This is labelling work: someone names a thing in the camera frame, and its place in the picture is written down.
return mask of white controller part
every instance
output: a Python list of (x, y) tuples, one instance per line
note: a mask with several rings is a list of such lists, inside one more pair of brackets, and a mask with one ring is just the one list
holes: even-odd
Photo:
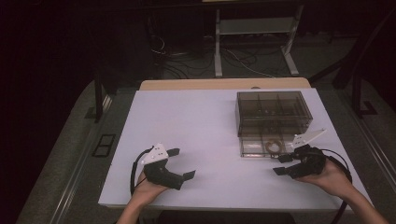
[(142, 160), (142, 164), (147, 165), (156, 161), (162, 161), (169, 158), (163, 144), (157, 144), (146, 157)]
[(313, 131), (313, 132), (309, 132), (309, 133), (296, 134), (294, 136), (294, 140), (293, 140), (291, 147), (297, 148), (297, 147), (305, 146), (326, 132), (327, 132), (326, 129), (322, 129), (322, 130), (317, 130), (317, 131)]

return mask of dark background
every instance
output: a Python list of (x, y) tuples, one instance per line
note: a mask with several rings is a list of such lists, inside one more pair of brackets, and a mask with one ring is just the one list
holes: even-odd
[[(103, 0), (87, 3), (108, 7), (108, 1)], [(179, 43), (187, 38), (200, 48), (198, 35), (212, 32), (214, 26), (213, 10), (180, 12), (177, 20), (169, 14), (150, 14), (157, 26), (148, 27), (144, 15), (89, 14), (81, 10), (84, 4), (64, 0), (1, 2), (2, 223), (17, 220), (71, 108), (95, 75), (102, 76), (109, 93), (120, 86), (136, 86), (141, 80), (158, 78), (150, 52), (150, 32), (170, 36), (168, 41)], [(308, 5), (298, 35), (327, 32), (334, 38), (358, 36), (365, 24), (380, 20), (389, 4), (354, 0)], [(189, 22), (199, 29), (191, 29)], [(365, 63), (370, 70), (361, 69), (371, 71), (365, 77), (393, 108), (395, 101), (390, 98), (395, 95), (394, 81), (378, 80), (395, 80), (391, 77), (396, 75), (395, 24), (393, 19), (371, 47)], [(177, 34), (175, 25), (184, 26), (188, 32)]]

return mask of black cable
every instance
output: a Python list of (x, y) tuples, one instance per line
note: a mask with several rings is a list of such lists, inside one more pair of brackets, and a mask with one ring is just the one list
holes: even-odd
[[(213, 49), (210, 49), (207, 52), (204, 52), (204, 54), (207, 54), (212, 50)], [(202, 59), (202, 54), (196, 53), (196, 52), (187, 52), (187, 53), (181, 54), (181, 55), (169, 54), (169, 55), (163, 55), (163, 56), (165, 56), (167, 59), (177, 59), (178, 62), (183, 62), (183, 63)]]
[(336, 224), (338, 223), (338, 221), (340, 220), (341, 216), (344, 214), (345, 210), (347, 208), (347, 203), (345, 201), (343, 201), (341, 203), (340, 208), (338, 209), (337, 214), (335, 215), (335, 217), (332, 219), (332, 223), (331, 224)]
[(279, 75), (279, 72), (283, 71), (286, 67), (287, 67), (287, 65), (286, 65), (286, 63), (285, 63), (285, 61), (284, 61), (284, 59), (283, 59), (283, 55), (280, 54), (279, 62), (278, 62), (278, 64), (277, 64), (277, 69), (276, 69), (276, 71), (274, 72), (274, 74), (278, 74), (278, 75)]
[[(191, 75), (191, 76), (194, 76), (194, 77), (200, 77), (203, 73), (209, 72), (208, 68), (212, 65), (213, 60), (214, 60), (214, 56), (210, 57), (209, 64), (205, 65), (204, 67), (192, 67), (192, 66), (189, 66), (186, 63), (179, 62), (179, 61), (173, 61), (173, 60), (172, 61), (168, 61), (168, 62), (169, 63), (180, 63), (180, 65), (175, 65), (175, 66), (184, 66), (184, 67), (187, 68), (188, 75)], [(192, 73), (190, 71), (190, 69), (193, 69), (193, 70), (204, 70), (204, 71), (202, 71), (202, 72), (200, 72), (198, 74), (194, 74), (194, 73)]]
[(273, 77), (273, 76), (271, 76), (271, 75), (269, 75), (269, 74), (265, 74), (265, 73), (262, 73), (262, 72), (258, 72), (258, 71), (256, 71), (256, 70), (253, 70), (253, 69), (249, 68), (249, 67), (246, 66), (243, 62), (241, 62), (241, 61), (239, 60), (239, 58), (238, 58), (232, 51), (230, 51), (230, 50), (228, 50), (228, 49), (222, 49), (222, 50), (225, 50), (225, 51), (227, 51), (228, 53), (231, 53), (231, 54), (235, 57), (235, 59), (236, 59), (238, 62), (240, 62), (240, 63), (241, 63), (247, 70), (249, 70), (250, 72), (253, 72), (253, 73), (256, 73), (256, 74), (260, 74), (260, 75), (262, 75), (262, 76), (267, 76), (267, 77), (275, 78), (275, 77)]
[[(234, 57), (228, 50), (225, 50), (225, 51), (226, 51), (227, 53), (224, 54), (224, 55), (223, 55), (224, 57), (221, 57), (221, 58), (224, 59), (224, 61), (225, 61), (226, 63), (228, 63), (230, 66), (233, 66), (233, 67), (245, 68), (244, 66), (239, 65), (241, 62), (238, 62), (238, 61), (235, 59), (235, 57)], [(233, 63), (231, 63), (231, 62), (230, 62), (230, 58), (231, 58), (231, 60), (238, 62), (238, 64), (233, 64)]]
[(243, 63), (245, 65), (253, 65), (253, 64), (257, 63), (258, 59), (257, 59), (256, 55), (254, 55), (254, 54), (252, 54), (250, 52), (247, 52), (246, 50), (242, 50), (242, 49), (234, 49), (234, 50), (242, 52), (242, 53), (246, 54), (247, 56), (244, 56), (244, 57), (239, 57), (238, 56), (238, 59), (233, 58), (233, 60), (238, 61), (238, 62), (242, 62), (243, 61)]
[(140, 182), (139, 183), (137, 183), (135, 186), (134, 186), (134, 188), (136, 189), (137, 188), (137, 186), (139, 186), (143, 181), (145, 181), (147, 178), (145, 177), (145, 178), (143, 178), (142, 180), (140, 180)]
[(146, 153), (149, 153), (153, 148), (154, 148), (154, 146), (152, 148), (146, 149), (142, 153), (140, 153), (140, 155), (136, 158), (136, 160), (134, 161), (134, 164), (132, 165), (131, 180), (130, 180), (131, 195), (134, 194), (134, 188), (137, 187), (142, 182), (142, 181), (140, 181), (136, 186), (134, 185), (134, 178), (136, 176), (137, 164), (139, 163), (140, 158), (142, 158), (142, 156), (145, 155)]
[(167, 68), (167, 67), (163, 67), (163, 70), (167, 70), (167, 71), (171, 72), (171, 74), (173, 74), (174, 77), (176, 77), (176, 78), (178, 78), (178, 79), (181, 79), (181, 76), (180, 76), (177, 72), (175, 72), (174, 70), (169, 69), (169, 68)]
[(192, 74), (191, 72), (189, 72), (189, 75), (191, 75), (191, 76), (193, 76), (193, 77), (200, 77), (201, 75), (203, 75), (204, 73), (207, 73), (207, 72), (214, 73), (215, 71), (214, 71), (214, 70), (205, 70), (205, 71), (202, 71), (202, 72), (199, 73), (199, 74)]
[[(268, 34), (264, 37), (264, 40), (260, 43), (260, 46), (253, 52), (253, 53), (251, 53), (251, 52), (249, 52), (248, 50), (245, 50), (248, 54), (250, 54), (250, 55), (254, 55), (254, 56), (256, 56), (257, 55), (257, 53), (263, 48), (263, 46), (265, 45), (265, 39), (268, 37)], [(241, 43), (240, 43), (240, 41), (239, 41), (239, 39), (236, 41), (236, 44), (238, 45), (238, 46), (241, 46)]]
[(181, 71), (180, 69), (178, 69), (172, 65), (169, 65), (169, 64), (164, 64), (163, 66), (168, 66), (168, 69), (173, 68), (173, 69), (177, 70), (178, 72), (180, 72), (186, 79), (189, 79), (189, 76), (187, 76), (187, 74), (185, 72)]
[(341, 158), (341, 160), (343, 160), (344, 164), (346, 165), (346, 169), (349, 171), (349, 166), (347, 165), (346, 160), (340, 154), (336, 153), (335, 151), (329, 150), (329, 149), (321, 149), (321, 151), (329, 151), (329, 152), (337, 155), (339, 158)]

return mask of white tabletop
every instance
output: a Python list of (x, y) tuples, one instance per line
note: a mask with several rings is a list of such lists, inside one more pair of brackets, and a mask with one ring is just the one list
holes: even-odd
[[(136, 93), (99, 204), (125, 206), (131, 196), (132, 163), (144, 149), (163, 143), (166, 148), (180, 148), (180, 154), (170, 158), (166, 165), (170, 172), (182, 175), (196, 170), (196, 173), (181, 190), (167, 190), (151, 207), (241, 211), (338, 209), (341, 200), (337, 197), (273, 171), (298, 161), (282, 164), (269, 158), (240, 156), (234, 113), (238, 91), (301, 91), (313, 116), (308, 131), (327, 130), (310, 145), (342, 155), (355, 187), (369, 199), (315, 89), (191, 90)], [(136, 176), (142, 168), (143, 165), (138, 166)]]

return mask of table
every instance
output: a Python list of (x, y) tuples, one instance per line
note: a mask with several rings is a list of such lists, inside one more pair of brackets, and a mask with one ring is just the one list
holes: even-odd
[[(233, 111), (238, 91), (301, 91), (314, 118), (308, 131), (327, 129), (325, 136), (315, 139), (311, 146), (342, 155), (355, 187), (369, 199), (317, 91), (309, 87), (306, 79), (290, 77), (145, 81), (134, 97), (99, 204), (125, 206), (130, 198), (133, 161), (144, 149), (162, 142), (167, 148), (180, 148), (180, 154), (169, 159), (169, 171), (183, 174), (196, 170), (196, 175), (181, 190), (170, 189), (160, 195), (149, 208), (288, 212), (338, 209), (340, 199), (288, 176), (277, 176), (272, 170), (297, 161), (285, 165), (269, 158), (240, 157)], [(142, 165), (138, 166), (137, 172), (141, 169)]]

